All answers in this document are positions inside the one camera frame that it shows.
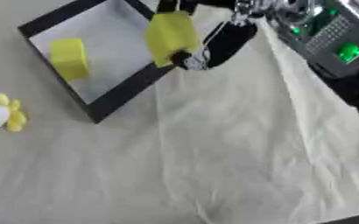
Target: beige tablecloth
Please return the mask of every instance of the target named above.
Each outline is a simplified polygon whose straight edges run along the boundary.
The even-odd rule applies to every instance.
[[[175,70],[94,125],[16,30],[66,2],[0,0],[0,92],[31,120],[22,133],[0,130],[1,224],[359,214],[359,115],[265,24],[224,66]],[[202,28],[221,14],[201,9],[195,20]]]

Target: wrinkled fabric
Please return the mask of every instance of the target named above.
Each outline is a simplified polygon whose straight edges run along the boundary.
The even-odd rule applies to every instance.
[[[94,125],[15,30],[65,3],[0,1],[0,91],[30,119],[22,133],[0,130],[1,224],[359,214],[359,115],[264,23],[225,65],[174,70]],[[203,30],[224,15],[201,8],[195,20]]]

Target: table surface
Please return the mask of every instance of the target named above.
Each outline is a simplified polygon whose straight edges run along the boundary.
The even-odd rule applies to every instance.
[[[224,66],[175,70],[94,125],[17,30],[66,3],[0,0],[0,92],[30,118],[24,132],[0,130],[0,223],[359,214],[359,115],[265,24]],[[195,20],[212,25],[221,14],[202,9]]]

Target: yellow petal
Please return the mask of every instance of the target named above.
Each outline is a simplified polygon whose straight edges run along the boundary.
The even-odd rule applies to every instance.
[[[25,116],[25,113],[21,111],[13,111],[11,113],[11,121],[14,123],[18,123],[20,125],[24,125],[27,123],[27,117]]]
[[[20,125],[19,123],[17,122],[13,122],[12,120],[9,120],[7,123],[7,128],[8,128],[8,131],[12,131],[12,132],[19,132],[23,129],[23,126]]]
[[[0,105],[1,106],[8,106],[10,105],[10,98],[6,94],[0,94]]]
[[[20,110],[20,100],[13,100],[10,105],[10,111]]]

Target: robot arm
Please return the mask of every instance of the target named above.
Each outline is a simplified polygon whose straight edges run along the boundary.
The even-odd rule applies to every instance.
[[[257,33],[249,18],[265,16],[278,37],[348,105],[359,111],[359,0],[161,0],[158,13],[179,8],[193,14],[198,4],[233,11],[203,41],[201,53],[178,51],[171,61],[203,70],[229,60]]]

